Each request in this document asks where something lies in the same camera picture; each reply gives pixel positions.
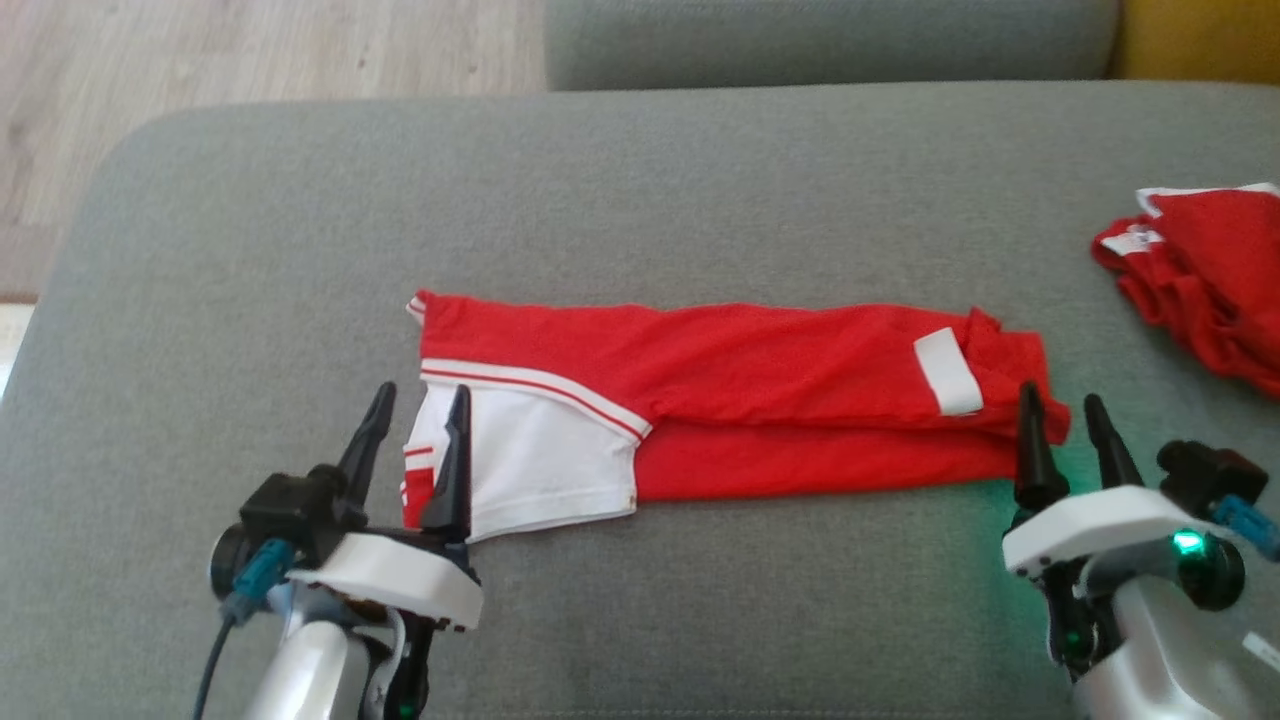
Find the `black cable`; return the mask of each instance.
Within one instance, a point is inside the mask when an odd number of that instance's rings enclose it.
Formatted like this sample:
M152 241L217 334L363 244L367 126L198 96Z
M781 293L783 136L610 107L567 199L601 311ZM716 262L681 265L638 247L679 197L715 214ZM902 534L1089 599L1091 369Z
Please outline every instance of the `black cable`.
M200 678L200 689L196 691L196 707L191 711L191 720L200 720L205 716L205 702L209 701L209 685L214 683L214 667L218 667L218 657L227 644L227 635L236 626L236 619L230 615L223 618L223 626L218 630L212 650L209 651L209 660L205 661L205 674Z

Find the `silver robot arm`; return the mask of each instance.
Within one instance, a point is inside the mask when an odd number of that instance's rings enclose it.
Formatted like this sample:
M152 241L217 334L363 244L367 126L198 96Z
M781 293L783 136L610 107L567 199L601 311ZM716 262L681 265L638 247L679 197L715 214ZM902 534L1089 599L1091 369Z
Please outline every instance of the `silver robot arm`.
M384 384L338 466L271 475L210 560L224 628L197 696L204 712L221 642L257 610L284 618L280 644L244 717L419 717L436 632L474 629L484 593L468 562L470 391L449 413L449 450L421 530L369 528L365 495L396 388Z
M1240 675L1196 629L1244 588L1236 544L1263 555L1224 507L1252 507L1267 475L1233 451L1170 443L1161 488L1143 484L1097 396L1085 400L1103 489L1070 496L1043 437L1043 406L1023 388L1015 500L1005 566L1044 597L1047 650L1073 684L1079 717L1262 717Z

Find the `red sleeve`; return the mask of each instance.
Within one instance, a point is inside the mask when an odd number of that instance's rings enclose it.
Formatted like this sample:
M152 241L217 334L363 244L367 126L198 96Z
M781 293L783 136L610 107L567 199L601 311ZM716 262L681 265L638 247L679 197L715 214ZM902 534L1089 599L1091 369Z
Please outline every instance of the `red sleeve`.
M1018 388L1047 370L1039 338L1002 333L974 310L893 305L831 310L714 305L552 309L419 293L424 359L529 368L570 378L650 423L1012 430ZM941 415L916 342L950 331L982 392L980 411ZM1050 401L1052 434L1066 409Z

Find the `red cloth pile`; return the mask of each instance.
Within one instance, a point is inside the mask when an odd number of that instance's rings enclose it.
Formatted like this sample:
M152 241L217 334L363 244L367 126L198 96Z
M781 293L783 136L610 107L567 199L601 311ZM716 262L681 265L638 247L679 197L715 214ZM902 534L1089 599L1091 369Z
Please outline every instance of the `red cloth pile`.
M1210 370L1280 397L1280 188L1147 188L1138 204L1093 259Z

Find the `gray couch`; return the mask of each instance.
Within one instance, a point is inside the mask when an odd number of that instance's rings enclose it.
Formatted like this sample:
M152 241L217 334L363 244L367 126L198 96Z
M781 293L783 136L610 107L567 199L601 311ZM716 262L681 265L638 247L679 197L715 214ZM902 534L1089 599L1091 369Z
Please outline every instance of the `gray couch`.
M1119 0L548 0L556 90L1102 77Z
M1280 469L1275 402L1144 327L1088 255L1138 187L1280 176L1277 117L1265 87L973 82L152 123L100 168L0 405L3 715L187 712L216 629L212 539L269 473L334 460L384 379L402 396L370 510L397 520L420 286L979 305L1043 334L1060 397L1102 393L1148 477L1171 438ZM1080 432L1059 457L1097 487ZM1280 489L1262 506L1280 512ZM1042 605L1001 565L1012 510L993 479L486 541L483 626L438 642L429 715L1068 717ZM1268 570L1208 626L1226 647L1280 639ZM210 716L243 710L278 628L232 635Z

